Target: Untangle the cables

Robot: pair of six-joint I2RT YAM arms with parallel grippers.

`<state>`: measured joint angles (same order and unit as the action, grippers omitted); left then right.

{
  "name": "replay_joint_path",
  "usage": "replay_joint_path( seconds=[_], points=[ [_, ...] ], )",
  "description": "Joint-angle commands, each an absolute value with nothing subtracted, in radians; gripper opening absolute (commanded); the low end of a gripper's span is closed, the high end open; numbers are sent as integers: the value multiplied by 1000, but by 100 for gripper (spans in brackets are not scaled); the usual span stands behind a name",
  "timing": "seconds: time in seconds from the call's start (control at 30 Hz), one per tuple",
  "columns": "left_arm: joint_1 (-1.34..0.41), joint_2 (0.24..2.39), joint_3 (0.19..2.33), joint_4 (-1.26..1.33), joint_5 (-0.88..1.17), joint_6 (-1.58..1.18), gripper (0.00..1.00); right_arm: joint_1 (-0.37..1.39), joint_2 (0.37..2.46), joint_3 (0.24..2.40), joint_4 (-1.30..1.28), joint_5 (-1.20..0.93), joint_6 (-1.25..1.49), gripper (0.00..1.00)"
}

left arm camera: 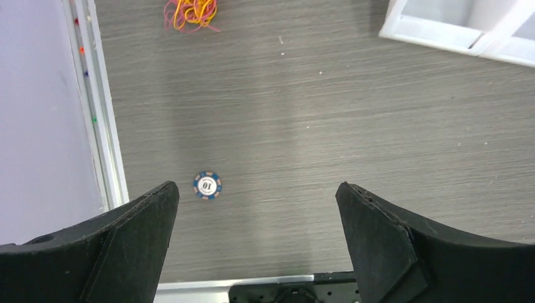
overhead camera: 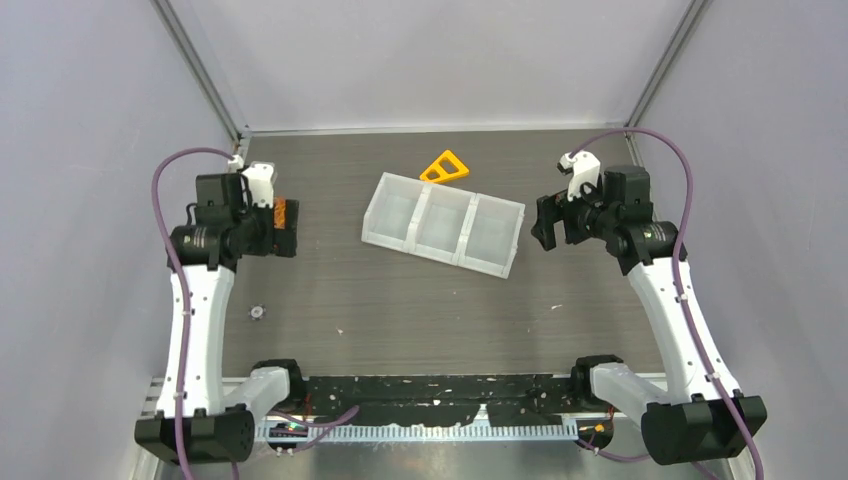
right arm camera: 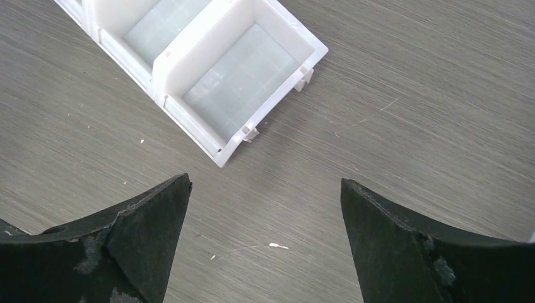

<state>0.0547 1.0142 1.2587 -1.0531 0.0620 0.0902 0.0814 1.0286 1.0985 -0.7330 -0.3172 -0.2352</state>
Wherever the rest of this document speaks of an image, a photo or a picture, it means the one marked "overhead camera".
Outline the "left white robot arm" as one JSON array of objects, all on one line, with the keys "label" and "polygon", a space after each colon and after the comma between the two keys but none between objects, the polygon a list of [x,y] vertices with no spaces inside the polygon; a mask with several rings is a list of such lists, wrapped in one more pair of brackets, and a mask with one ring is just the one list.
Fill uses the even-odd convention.
[{"label": "left white robot arm", "polygon": [[193,222],[174,228],[168,262],[173,320],[168,364],[153,413],[137,420],[136,443],[174,464],[239,463],[275,407],[298,412],[307,398],[293,359],[260,361],[230,393],[222,359],[226,309],[245,255],[292,258],[299,204],[274,195],[267,164],[196,179]]}]

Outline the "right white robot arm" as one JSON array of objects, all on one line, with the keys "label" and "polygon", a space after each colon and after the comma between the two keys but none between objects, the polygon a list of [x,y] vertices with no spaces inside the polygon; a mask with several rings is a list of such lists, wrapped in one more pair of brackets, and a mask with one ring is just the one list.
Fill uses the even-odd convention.
[{"label": "right white robot arm", "polygon": [[542,248],[556,246],[555,226],[576,245],[605,244],[636,292],[660,348],[666,386],[635,374],[616,355],[580,357],[571,397],[584,410],[611,406],[640,429],[660,465],[734,458],[767,419],[759,396],[747,396],[718,353],[696,302],[678,227],[657,221],[650,176],[642,167],[566,166],[568,187],[538,198],[531,229]]}]

